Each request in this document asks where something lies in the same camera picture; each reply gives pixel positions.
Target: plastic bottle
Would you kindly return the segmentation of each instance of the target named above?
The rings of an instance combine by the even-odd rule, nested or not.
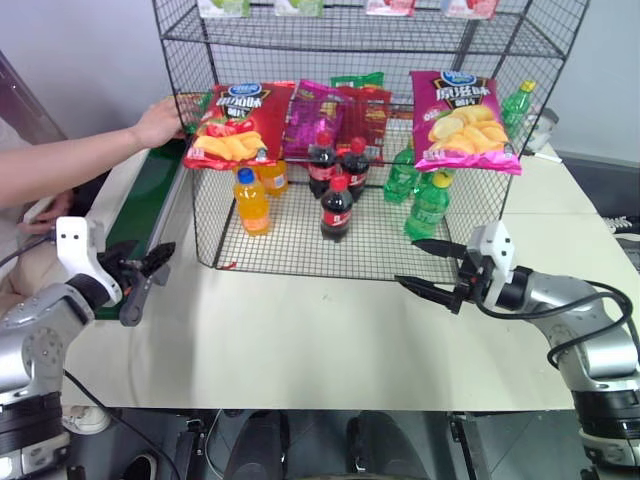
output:
[[[329,189],[331,177],[338,173],[333,138],[327,131],[318,132],[316,144],[309,152],[309,188],[313,196],[320,198]]]
[[[516,138],[529,113],[531,92],[534,88],[536,88],[536,82],[525,80],[517,92],[512,93],[502,102],[502,121],[511,140]]]
[[[322,196],[323,213],[320,230],[325,240],[339,242],[349,230],[353,197],[348,190],[346,175],[336,175],[331,179],[329,190]]]
[[[431,181],[433,179],[434,172],[422,172],[418,177],[418,181],[416,182],[416,186],[413,187],[413,194],[418,195],[422,190],[431,185]]]
[[[431,238],[449,207],[449,186],[453,175],[445,170],[433,174],[431,185],[420,191],[404,224],[411,240]]]
[[[264,235],[269,231],[269,200],[265,196],[264,186],[250,168],[241,168],[236,175],[238,182],[233,187],[238,215],[246,232]]]
[[[370,162],[364,154],[367,148],[367,141],[362,137],[355,137],[351,140],[351,149],[345,153],[342,160],[342,170],[348,174],[349,192],[353,201],[357,202],[364,191],[367,181]]]
[[[272,167],[257,167],[257,170],[260,181],[269,195],[278,197],[289,188],[287,162],[284,160],[279,160]]]
[[[413,151],[413,139],[411,139],[407,148],[398,153],[393,159],[389,178],[387,183],[384,184],[385,201],[402,203],[409,198],[419,174],[414,167],[414,163],[415,152]]]

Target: black cable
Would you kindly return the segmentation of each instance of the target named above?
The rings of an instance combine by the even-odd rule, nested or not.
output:
[[[490,317],[494,317],[494,318],[500,318],[500,319],[504,319],[504,320],[536,320],[536,319],[540,319],[540,318],[547,318],[547,317],[552,317],[554,315],[559,315],[561,313],[565,313],[568,311],[571,311],[575,308],[581,307],[583,305],[587,305],[589,303],[595,302],[596,300],[600,300],[600,299],[604,299],[604,298],[611,298],[612,300],[614,300],[616,302],[616,304],[618,305],[618,307],[620,308],[620,310],[622,311],[622,316],[616,320],[614,323],[607,325],[606,327],[602,327],[598,330],[594,330],[593,332],[590,333],[586,333],[584,335],[580,335],[579,337],[576,337],[574,339],[571,339],[567,342],[561,343],[559,345],[556,345],[555,347],[553,347],[551,350],[549,350],[549,352],[547,353],[547,360],[549,361],[549,363],[554,367],[554,368],[558,368],[558,362],[556,361],[555,357],[561,353],[562,351],[573,347],[575,345],[579,345],[580,343],[586,342],[587,340],[591,340],[593,338],[599,337],[601,335],[604,335],[605,333],[615,329],[615,328],[620,328],[622,326],[624,326],[625,324],[627,325],[627,328],[629,329],[629,333],[631,335],[631,339],[636,347],[636,351],[638,352],[638,358],[640,358],[640,339],[638,337],[638,331],[636,330],[636,327],[633,323],[633,321],[631,321],[631,313],[633,311],[633,304],[631,303],[631,300],[629,299],[629,297],[627,297],[624,293],[622,293],[620,290],[604,284],[604,283],[599,283],[599,282],[590,282],[587,281],[587,283],[589,283],[590,285],[594,286],[594,287],[598,287],[598,288],[603,288],[605,290],[608,290],[607,292],[597,292],[594,293],[592,295],[587,295],[586,297],[580,298],[574,302],[571,303],[567,303],[566,305],[561,305],[560,307],[554,307],[554,308],[550,308],[547,310],[542,310],[542,311],[538,311],[538,312],[531,312],[531,313],[500,313],[500,312],[495,312],[493,310],[489,310],[487,307],[484,306],[484,302],[482,300],[482,292],[484,290],[485,285],[483,283],[479,283],[476,285],[474,292],[473,292],[473,300],[475,301],[476,305],[478,306],[478,309],[480,309],[480,311],[482,313],[484,313],[485,315],[488,315]]]
[[[627,297],[620,290],[617,290],[604,283],[598,283],[598,282],[587,282],[587,283],[593,285],[594,287],[608,289],[612,293],[614,293],[616,297],[614,298],[614,300],[616,301],[616,303],[618,304],[618,307],[622,311],[622,316],[612,324],[607,325],[606,327],[602,327],[593,332],[586,333],[572,340],[561,343],[560,345],[556,345],[551,350],[549,350],[549,352],[547,353],[547,361],[551,365],[553,365],[555,368],[558,368],[558,362],[556,361],[555,357],[563,350],[566,350],[567,348],[573,347],[580,343],[586,342],[587,340],[591,340],[592,338],[599,337],[615,328],[622,327],[625,324],[627,325],[627,328],[629,328],[631,339],[636,347],[636,351],[640,355],[640,342],[638,342],[638,332],[635,328],[635,325],[633,324],[633,321],[631,321],[631,312],[633,311],[633,304],[631,303],[631,300],[629,299],[629,297]]]
[[[127,422],[124,418],[121,418],[118,415],[116,415],[112,408],[107,407],[104,403],[98,400],[95,395],[93,395],[89,390],[87,390],[87,387],[85,387],[80,382],[80,380],[78,380],[76,377],[70,374],[67,370],[64,371],[64,376],[67,377],[71,381],[71,383],[73,383],[76,387],[78,387],[78,389],[82,393],[84,393],[89,400],[95,403],[98,406],[98,408],[100,408],[100,410],[102,410],[107,415],[109,415],[109,417],[111,417],[111,419],[113,419],[114,422],[121,423],[122,425],[127,427],[129,430],[131,430],[133,433],[138,435],[142,440],[144,440],[144,442],[147,445],[149,445],[149,448],[151,448],[151,450],[153,450],[158,456],[164,458],[167,461],[167,463],[171,466],[171,470],[173,470],[173,474],[177,477],[178,480],[181,480],[178,467],[176,467],[176,464],[174,463],[174,461],[164,450],[162,450],[162,448],[156,445],[149,437],[147,437],[144,433],[142,433],[136,427],[134,427],[129,422]]]
[[[9,263],[14,258],[19,257],[23,253],[26,253],[29,250],[31,250],[32,248],[37,247],[41,243],[44,243],[46,241],[52,241],[54,239],[55,239],[55,233],[47,233],[46,235],[43,235],[42,237],[38,237],[33,242],[27,243],[26,245],[23,245],[22,247],[17,249],[15,252],[11,253],[10,255],[7,255],[2,260],[0,260],[0,268],[4,267],[7,263]]]

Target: human hand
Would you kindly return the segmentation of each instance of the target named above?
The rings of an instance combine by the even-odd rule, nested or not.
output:
[[[46,212],[36,215],[33,223],[19,223],[18,229],[28,235],[44,235],[56,225],[58,217],[69,213],[73,205],[73,190],[56,195]]]
[[[151,105],[129,130],[141,148],[155,148],[171,140],[181,127],[176,103],[169,97]]]

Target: metal wire mesh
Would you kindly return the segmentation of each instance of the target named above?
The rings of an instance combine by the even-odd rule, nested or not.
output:
[[[325,0],[322,18],[276,17],[273,3],[252,2],[249,18],[199,17],[195,0],[155,0],[158,31],[174,93],[209,91],[213,84],[385,73],[391,109],[410,110],[412,70],[461,70],[495,77],[504,100],[523,80],[537,82],[533,107],[542,109],[571,50],[588,0],[501,0],[494,19],[446,18],[439,0],[418,0],[414,17],[365,15],[361,0]],[[533,125],[513,140],[517,151]],[[392,162],[411,136],[411,121],[392,115],[383,159]],[[335,245],[322,240],[320,206],[306,173],[291,167],[294,183],[273,200],[273,231],[249,238],[233,206],[231,174],[193,174],[198,256],[216,268],[269,273],[391,279],[414,274],[440,282],[455,266],[410,246],[402,224],[410,202],[385,204],[379,187],[389,166],[370,171],[351,231]],[[466,243],[473,228],[501,216],[510,176],[459,170],[440,238]]]

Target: green soda bottle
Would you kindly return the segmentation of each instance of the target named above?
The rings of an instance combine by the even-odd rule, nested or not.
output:
[[[531,92],[534,88],[536,88],[536,82],[525,80],[517,92],[512,93],[502,102],[502,121],[511,140],[516,138],[522,122],[529,113]]]
[[[420,177],[418,177],[418,181],[416,182],[416,186],[413,187],[414,195],[417,196],[422,190],[431,185],[434,173],[435,172],[422,172],[420,174]]]
[[[453,182],[450,171],[438,170],[431,185],[420,190],[404,224],[404,231],[412,241],[431,238],[449,207],[449,186]]]
[[[398,153],[393,159],[389,178],[387,183],[384,184],[385,201],[402,203],[409,198],[418,179],[418,171],[414,166],[414,157],[413,139],[411,139],[407,148]]]

